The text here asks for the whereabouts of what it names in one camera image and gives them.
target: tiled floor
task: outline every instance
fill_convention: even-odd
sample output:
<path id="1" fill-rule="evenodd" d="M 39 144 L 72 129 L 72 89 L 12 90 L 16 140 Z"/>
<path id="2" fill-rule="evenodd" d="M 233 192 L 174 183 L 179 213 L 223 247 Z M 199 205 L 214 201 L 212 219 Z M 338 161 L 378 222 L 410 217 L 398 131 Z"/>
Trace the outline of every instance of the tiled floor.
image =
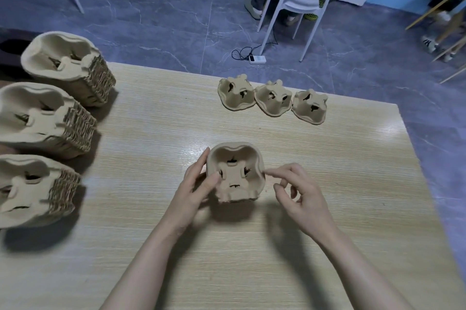
<path id="1" fill-rule="evenodd" d="M 109 61 L 228 76 L 396 103 L 466 280 L 466 73 L 438 81 L 461 61 L 431 63 L 415 15 L 380 6 L 329 5 L 315 40 L 298 62 L 311 23 L 275 26 L 279 45 L 267 45 L 267 64 L 232 59 L 233 49 L 258 46 L 265 29 L 244 0 L 0 0 L 0 26 L 63 30 L 94 42 Z"/>

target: person's left hand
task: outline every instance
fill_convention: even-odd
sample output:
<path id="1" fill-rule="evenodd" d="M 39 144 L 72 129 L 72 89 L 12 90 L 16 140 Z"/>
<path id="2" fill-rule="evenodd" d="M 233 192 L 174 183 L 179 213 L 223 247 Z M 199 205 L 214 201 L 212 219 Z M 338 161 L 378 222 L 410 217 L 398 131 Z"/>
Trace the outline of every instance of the person's left hand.
<path id="1" fill-rule="evenodd" d="M 206 164 L 209 152 L 210 148 L 207 147 L 199 159 L 186 170 L 183 181 L 160 220 L 159 225 L 176 237 L 179 237 L 186 227 L 191 224 L 201 202 L 221 180 L 220 174 L 215 172 L 206 177 L 201 185 L 193 191 L 196 179 L 201 174 L 202 167 Z"/>

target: wood grain surface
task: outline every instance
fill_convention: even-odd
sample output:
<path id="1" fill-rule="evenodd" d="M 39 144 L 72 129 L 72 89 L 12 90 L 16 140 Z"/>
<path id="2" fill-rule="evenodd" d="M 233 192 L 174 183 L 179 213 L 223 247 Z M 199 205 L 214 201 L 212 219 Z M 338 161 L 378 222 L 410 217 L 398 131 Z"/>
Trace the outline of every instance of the wood grain surface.
<path id="1" fill-rule="evenodd" d="M 234 141 L 258 147 L 266 167 L 303 165 L 337 224 L 416 309 L 464 310 L 464 284 L 396 105 L 329 95 L 325 122 L 313 126 L 291 111 L 227 110 L 217 77 L 109 66 L 118 95 L 94 111 L 94 151 L 69 162 L 86 186 L 79 214 L 1 231 L 1 310 L 97 309 L 184 170 L 205 147 Z M 172 253 L 158 308 L 352 309 L 325 255 L 283 215 L 274 182 L 267 177 L 255 203 L 198 213 Z"/>

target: charging cord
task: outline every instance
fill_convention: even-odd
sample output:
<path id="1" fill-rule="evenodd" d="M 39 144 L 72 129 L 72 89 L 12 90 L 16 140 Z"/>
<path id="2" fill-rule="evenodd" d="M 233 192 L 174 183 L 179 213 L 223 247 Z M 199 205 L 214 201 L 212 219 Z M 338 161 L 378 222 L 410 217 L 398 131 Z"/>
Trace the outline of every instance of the charging cord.
<path id="1" fill-rule="evenodd" d="M 274 33 L 274 40 L 275 40 L 275 42 L 267 42 L 266 44 L 278 44 L 277 38 L 275 37 L 275 24 L 274 24 L 274 27 L 272 28 L 272 31 L 273 31 L 273 33 Z M 235 49 L 235 50 L 232 51 L 232 59 L 237 60 L 237 61 L 246 61 L 246 60 L 249 59 L 249 56 L 252 56 L 252 55 L 253 55 L 253 51 L 254 51 L 256 48 L 259 48 L 259 47 L 261 47 L 261 46 L 262 46 L 262 45 L 259 45 L 259 46 L 256 46 L 256 47 L 246 46 L 246 47 L 243 47 L 241 50 Z M 250 52 L 249 52 L 246 56 L 243 56 L 241 53 L 242 53 L 242 51 L 245 50 L 246 48 L 250 48 L 251 50 L 250 50 Z"/>

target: black cable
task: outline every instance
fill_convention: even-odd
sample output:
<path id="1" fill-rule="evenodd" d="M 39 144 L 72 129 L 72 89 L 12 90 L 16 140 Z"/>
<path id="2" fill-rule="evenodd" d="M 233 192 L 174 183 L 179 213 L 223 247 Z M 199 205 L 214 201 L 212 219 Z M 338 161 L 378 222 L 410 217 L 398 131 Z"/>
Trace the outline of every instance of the black cable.
<path id="1" fill-rule="evenodd" d="M 275 40 L 275 42 L 267 42 L 266 44 L 278 44 L 277 38 L 275 37 L 275 24 L 274 24 L 274 27 L 272 28 L 272 32 L 274 33 L 274 40 Z M 262 45 L 259 45 L 259 46 L 256 46 L 256 47 L 246 46 L 246 47 L 243 47 L 243 48 L 242 48 L 241 50 L 239 50 L 239 51 L 238 51 L 237 49 L 234 49 L 234 50 L 232 51 L 232 59 L 237 60 L 237 61 L 245 61 L 245 60 L 249 59 L 249 56 L 252 56 L 252 55 L 253 55 L 253 51 L 254 51 L 256 48 L 259 48 L 259 47 L 261 47 L 261 46 L 262 46 Z M 251 51 L 248 53 L 248 55 L 247 55 L 246 57 L 243 57 L 243 56 L 241 55 L 241 52 L 242 52 L 244 49 L 246 49 L 246 48 L 250 48 Z M 233 57 L 233 53 L 234 53 L 235 51 L 238 53 L 239 58 Z"/>

